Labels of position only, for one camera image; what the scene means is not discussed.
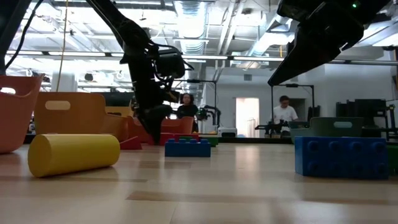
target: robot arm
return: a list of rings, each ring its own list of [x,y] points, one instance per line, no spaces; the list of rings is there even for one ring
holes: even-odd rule
[[[207,119],[207,114],[211,114],[212,118],[213,118],[213,125],[217,125],[217,127],[220,126],[220,116],[221,116],[221,111],[217,108],[215,108],[214,106],[209,106],[209,105],[205,105],[204,107],[199,109],[199,112],[197,114],[197,118],[198,120],[204,120]]]
[[[120,62],[129,66],[136,97],[134,111],[154,142],[159,142],[162,120],[172,113],[172,108],[163,105],[163,101],[177,102],[179,99],[179,93],[172,91],[171,86],[175,78],[185,74],[186,63],[181,53],[175,47],[151,41],[146,31],[121,14],[112,1],[86,1],[111,28],[123,48]]]
[[[281,0],[277,13],[299,21],[288,55],[268,81],[279,85],[335,59],[362,39],[364,25],[390,0]]]

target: blue toy block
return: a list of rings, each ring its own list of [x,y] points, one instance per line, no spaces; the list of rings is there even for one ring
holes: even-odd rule
[[[295,138],[295,171],[310,177],[388,179],[382,138]]]
[[[174,139],[169,139],[165,144],[165,157],[210,157],[211,144],[203,139],[197,142],[196,139],[191,139],[187,142],[186,139],[180,139],[175,142]]]

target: doorway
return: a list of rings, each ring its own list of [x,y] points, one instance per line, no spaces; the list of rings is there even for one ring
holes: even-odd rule
[[[260,105],[258,98],[236,98],[236,129],[238,137],[259,138],[254,128],[260,123]]]
[[[294,108],[299,121],[307,120],[307,109],[305,107],[305,99],[291,98],[289,105]]]

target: yellow cylinder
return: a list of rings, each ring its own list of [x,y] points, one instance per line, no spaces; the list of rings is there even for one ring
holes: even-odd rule
[[[120,156],[120,143],[108,134],[40,134],[30,144],[29,170],[35,177],[107,167]]]

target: green toy block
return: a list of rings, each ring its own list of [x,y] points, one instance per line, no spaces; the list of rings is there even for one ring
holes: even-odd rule
[[[179,139],[185,139],[185,140],[187,140],[187,142],[189,142],[189,140],[192,139],[192,136],[180,136]]]
[[[202,138],[207,139],[212,147],[216,147],[218,145],[218,138]]]
[[[398,174],[398,146],[387,146],[390,175]]]

